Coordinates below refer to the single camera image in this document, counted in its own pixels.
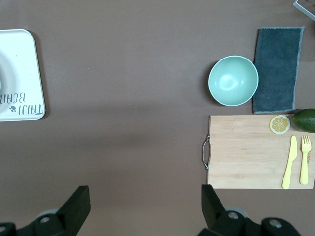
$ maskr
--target avocado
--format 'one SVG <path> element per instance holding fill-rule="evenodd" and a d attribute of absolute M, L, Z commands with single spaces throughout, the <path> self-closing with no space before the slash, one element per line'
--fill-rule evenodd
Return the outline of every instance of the avocado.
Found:
<path fill-rule="evenodd" d="M 308 133 L 315 133 L 315 109 L 300 110 L 292 117 L 292 120 L 299 129 Z"/>

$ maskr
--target dark gray towel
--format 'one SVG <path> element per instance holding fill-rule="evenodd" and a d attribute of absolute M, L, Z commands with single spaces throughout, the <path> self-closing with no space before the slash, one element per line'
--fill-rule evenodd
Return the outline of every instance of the dark gray towel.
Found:
<path fill-rule="evenodd" d="M 254 113 L 295 110 L 295 84 L 304 27 L 259 30 L 254 64 L 259 85 L 252 98 Z"/>

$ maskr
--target bamboo cutting board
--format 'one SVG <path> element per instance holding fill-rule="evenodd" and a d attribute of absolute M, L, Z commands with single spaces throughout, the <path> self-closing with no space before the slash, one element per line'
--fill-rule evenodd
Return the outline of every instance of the bamboo cutting board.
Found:
<path fill-rule="evenodd" d="M 289 189 L 313 189 L 315 156 L 312 151 L 308 164 L 309 182 L 301 185 L 299 179 L 302 135 L 309 135 L 314 141 L 315 133 L 299 131 L 291 121 L 291 127 L 285 134 L 274 134 L 269 128 L 274 116 L 210 116 L 208 184 L 214 188 L 281 188 L 291 136 L 295 135 L 298 154 L 292 164 Z"/>

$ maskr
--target lemon slice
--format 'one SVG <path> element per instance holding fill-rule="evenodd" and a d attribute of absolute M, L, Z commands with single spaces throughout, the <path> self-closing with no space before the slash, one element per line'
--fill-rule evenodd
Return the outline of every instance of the lemon slice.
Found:
<path fill-rule="evenodd" d="M 271 119 L 269 127 L 275 134 L 284 134 L 290 128 L 290 120 L 284 115 L 278 115 Z"/>

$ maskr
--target light green bowl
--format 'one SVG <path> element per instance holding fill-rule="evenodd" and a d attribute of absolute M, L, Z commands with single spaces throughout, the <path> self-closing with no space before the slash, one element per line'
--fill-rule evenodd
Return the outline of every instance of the light green bowl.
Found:
<path fill-rule="evenodd" d="M 255 65 L 242 56 L 228 56 L 212 68 L 208 86 L 212 97 L 225 106 L 238 106 L 252 98 L 258 87 Z"/>

